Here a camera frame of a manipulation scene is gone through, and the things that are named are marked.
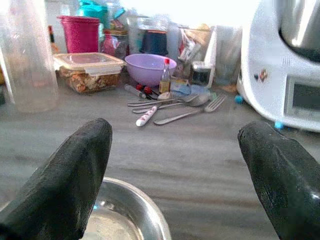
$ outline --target magenta container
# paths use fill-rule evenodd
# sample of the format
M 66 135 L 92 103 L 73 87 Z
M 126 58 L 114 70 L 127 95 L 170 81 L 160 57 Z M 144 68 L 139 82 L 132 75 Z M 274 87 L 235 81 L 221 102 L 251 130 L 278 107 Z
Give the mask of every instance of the magenta container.
M 68 53 L 98 52 L 100 20 L 86 16 L 59 16 Z

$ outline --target metal bowl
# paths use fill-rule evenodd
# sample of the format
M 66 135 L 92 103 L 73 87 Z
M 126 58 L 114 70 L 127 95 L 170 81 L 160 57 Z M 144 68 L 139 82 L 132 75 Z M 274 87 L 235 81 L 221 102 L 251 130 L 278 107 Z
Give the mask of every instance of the metal bowl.
M 157 205 L 124 181 L 104 177 L 83 240 L 171 240 Z

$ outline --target metal spoon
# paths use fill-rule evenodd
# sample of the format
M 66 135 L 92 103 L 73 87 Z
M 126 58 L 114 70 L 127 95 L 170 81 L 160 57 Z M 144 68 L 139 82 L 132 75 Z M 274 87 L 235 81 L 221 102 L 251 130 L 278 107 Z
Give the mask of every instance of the metal spoon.
M 213 111 L 215 111 L 226 99 L 226 95 L 222 94 L 222 95 L 218 95 L 218 97 L 216 99 L 214 99 L 213 101 L 211 101 L 207 106 L 195 110 L 195 111 L 191 111 L 191 112 L 187 112 L 178 116 L 173 116 L 173 117 L 169 117 L 169 118 L 165 118 L 165 119 L 161 119 L 161 120 L 155 120 L 153 123 L 155 125 L 165 125 L 168 123 L 171 123 L 173 121 L 176 121 L 178 119 L 182 119 L 185 118 L 187 116 L 191 116 L 191 115 L 195 115 L 195 114 L 200 114 L 200 113 L 212 113 Z
M 177 105 L 187 105 L 187 106 L 191 106 L 191 107 L 198 107 L 198 106 L 205 104 L 209 99 L 210 99 L 210 94 L 204 93 L 204 94 L 198 95 L 196 98 L 192 99 L 190 102 L 176 102 L 176 103 L 161 105 L 157 109 L 158 110 L 165 109 L 165 108 L 169 108 L 169 107 L 177 106 Z M 135 114 L 143 114 L 149 110 L 150 110 L 150 107 L 134 108 L 134 109 L 132 109 L 132 112 Z

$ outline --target white appliance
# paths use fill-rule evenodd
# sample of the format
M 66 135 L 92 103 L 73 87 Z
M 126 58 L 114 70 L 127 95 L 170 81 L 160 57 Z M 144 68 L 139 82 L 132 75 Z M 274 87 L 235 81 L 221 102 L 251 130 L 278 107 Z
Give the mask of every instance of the white appliance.
M 320 132 L 320 63 L 296 54 L 281 38 L 285 2 L 262 0 L 243 26 L 237 89 L 265 118 Z

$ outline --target marble countertop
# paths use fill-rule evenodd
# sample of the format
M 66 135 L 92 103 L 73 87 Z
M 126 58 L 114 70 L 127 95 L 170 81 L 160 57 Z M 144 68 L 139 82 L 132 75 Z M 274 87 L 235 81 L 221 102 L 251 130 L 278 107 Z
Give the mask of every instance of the marble countertop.
M 0 107 L 0 203 L 19 188 L 85 122 L 104 118 L 113 142 L 106 176 L 124 180 L 148 194 L 163 212 L 174 240 L 277 240 L 255 193 L 238 146 L 238 130 L 263 119 L 229 96 L 214 113 L 203 113 L 164 126 L 138 128 L 139 115 L 128 102 L 138 98 L 122 88 L 80 95 L 60 84 L 57 108 L 36 114 Z M 188 112 L 176 106 L 153 119 Z M 298 140 L 316 159 L 320 138 L 296 129 Z

